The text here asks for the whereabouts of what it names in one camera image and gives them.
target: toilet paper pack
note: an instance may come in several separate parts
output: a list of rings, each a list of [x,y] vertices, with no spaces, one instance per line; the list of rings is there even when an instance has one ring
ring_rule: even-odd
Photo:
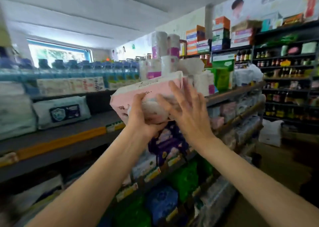
[[[135,94],[145,93],[146,96],[142,101],[142,110],[145,120],[150,124],[158,124],[165,122],[169,119],[169,113],[166,112],[156,101],[156,95],[162,94],[166,100],[173,104],[176,108],[179,108],[175,97],[170,90],[168,82],[170,80],[183,89],[183,73],[181,71],[173,72],[165,77],[156,77],[150,80],[139,82],[133,85],[119,88],[112,96],[110,105],[121,118],[121,120],[127,124],[133,98]]]

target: forearm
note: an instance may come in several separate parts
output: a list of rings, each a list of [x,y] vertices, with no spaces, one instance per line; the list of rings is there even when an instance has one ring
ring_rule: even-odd
[[[271,226],[318,226],[319,209],[251,166],[221,140],[199,148],[206,158],[252,204]]]
[[[28,227],[95,227],[147,144],[133,130],[125,128],[92,167]]]

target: dark blue label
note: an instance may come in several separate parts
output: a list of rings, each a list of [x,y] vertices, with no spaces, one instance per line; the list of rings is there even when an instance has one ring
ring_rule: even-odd
[[[49,112],[53,123],[78,118],[81,116],[80,107],[78,104],[51,108],[49,109]]]

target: ceiling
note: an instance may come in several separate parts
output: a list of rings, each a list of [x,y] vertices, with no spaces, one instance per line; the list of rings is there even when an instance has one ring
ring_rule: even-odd
[[[8,27],[79,46],[111,49],[182,15],[225,0],[1,0]]]

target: hand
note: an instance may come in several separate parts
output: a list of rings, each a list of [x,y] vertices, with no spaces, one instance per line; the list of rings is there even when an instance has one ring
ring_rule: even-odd
[[[162,95],[158,94],[156,99],[158,104],[168,111],[177,122],[186,141],[197,150],[211,141],[212,138],[216,138],[211,130],[204,96],[201,93],[198,94],[190,84],[186,85],[185,93],[190,96],[192,103],[192,107],[190,107],[186,96],[173,81],[169,82],[169,86],[181,108],[181,112],[178,112]]]
[[[167,122],[162,124],[147,124],[144,120],[142,111],[142,99],[145,94],[136,94],[133,99],[129,120],[125,128],[130,129],[132,132],[137,132],[142,136],[142,139],[148,143],[160,130],[164,129]]]

